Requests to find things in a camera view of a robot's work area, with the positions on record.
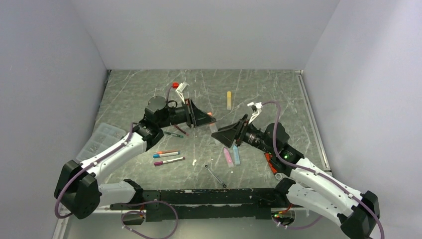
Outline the orange highlighter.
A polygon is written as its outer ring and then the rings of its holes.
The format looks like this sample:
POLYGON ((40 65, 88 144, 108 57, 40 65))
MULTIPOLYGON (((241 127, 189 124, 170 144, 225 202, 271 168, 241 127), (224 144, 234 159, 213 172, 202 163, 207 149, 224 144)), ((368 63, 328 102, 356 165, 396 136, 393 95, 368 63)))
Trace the orange highlighter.
MULTIPOLYGON (((212 112, 208 112, 207 114, 209 116, 213 116, 212 112)), ((216 126, 215 123, 210 123, 209 124, 209 127, 210 127, 210 130, 211 130, 211 133, 214 133, 214 132, 217 132, 218 131, 217 126, 216 126)))

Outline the blue highlighter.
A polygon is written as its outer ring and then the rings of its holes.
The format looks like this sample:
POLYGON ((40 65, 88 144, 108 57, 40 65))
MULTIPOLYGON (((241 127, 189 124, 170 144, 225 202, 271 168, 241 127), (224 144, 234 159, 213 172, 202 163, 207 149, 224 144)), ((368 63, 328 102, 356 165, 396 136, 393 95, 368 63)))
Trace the blue highlighter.
POLYGON ((238 147, 236 145, 234 145, 232 147, 232 150, 233 150, 233 155, 234 155, 234 164, 235 165, 240 165, 240 156, 239 156, 238 147))

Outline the pink highlighter body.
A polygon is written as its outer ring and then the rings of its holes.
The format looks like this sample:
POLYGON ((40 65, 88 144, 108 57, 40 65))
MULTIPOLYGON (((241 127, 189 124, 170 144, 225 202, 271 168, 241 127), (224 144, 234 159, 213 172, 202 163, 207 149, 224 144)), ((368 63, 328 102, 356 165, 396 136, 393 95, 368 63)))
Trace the pink highlighter body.
POLYGON ((228 164, 228 167, 229 168, 234 167, 234 163, 233 163, 233 160, 231 158, 230 152, 229 152, 229 150, 226 147, 223 148, 223 153, 224 153, 226 162, 228 164))

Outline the yellow highlighter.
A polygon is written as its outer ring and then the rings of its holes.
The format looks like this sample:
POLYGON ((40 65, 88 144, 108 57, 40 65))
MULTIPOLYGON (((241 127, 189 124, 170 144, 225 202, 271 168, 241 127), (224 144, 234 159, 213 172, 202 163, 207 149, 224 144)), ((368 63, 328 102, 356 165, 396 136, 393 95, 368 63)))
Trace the yellow highlighter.
POLYGON ((226 109, 232 110, 232 92, 231 91, 226 92, 226 109))

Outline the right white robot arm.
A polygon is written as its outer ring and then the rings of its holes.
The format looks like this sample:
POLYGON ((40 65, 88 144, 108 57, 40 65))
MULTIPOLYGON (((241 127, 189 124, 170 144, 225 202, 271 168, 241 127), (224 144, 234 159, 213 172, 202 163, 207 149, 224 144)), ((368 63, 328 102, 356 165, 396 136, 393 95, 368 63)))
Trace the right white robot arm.
POLYGON ((382 228, 378 197, 346 186, 319 169, 288 144, 290 137, 281 123, 271 123, 261 131, 244 115, 211 136, 226 147, 245 142, 270 155, 271 167, 285 175, 274 189, 277 205, 314 211, 333 221, 350 239, 368 239, 375 227, 382 228))

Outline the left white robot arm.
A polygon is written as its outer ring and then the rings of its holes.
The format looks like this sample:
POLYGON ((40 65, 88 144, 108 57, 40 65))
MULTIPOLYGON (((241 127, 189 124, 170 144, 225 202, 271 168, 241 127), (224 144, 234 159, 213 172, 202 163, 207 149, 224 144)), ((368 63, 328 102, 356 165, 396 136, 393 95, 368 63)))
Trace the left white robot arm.
POLYGON ((164 136, 163 128, 181 123, 193 128, 215 122, 213 116, 197 108, 190 98, 184 99, 180 106, 170 107, 164 97, 152 97, 143 118, 132 123, 128 134, 117 143, 87 160, 70 160, 62 167, 54 191, 55 216, 67 217, 60 214, 60 206, 78 219, 86 218, 97 207, 111 204, 139 208, 144 202, 140 185, 130 179, 106 184, 105 179, 127 161, 155 146, 164 136))

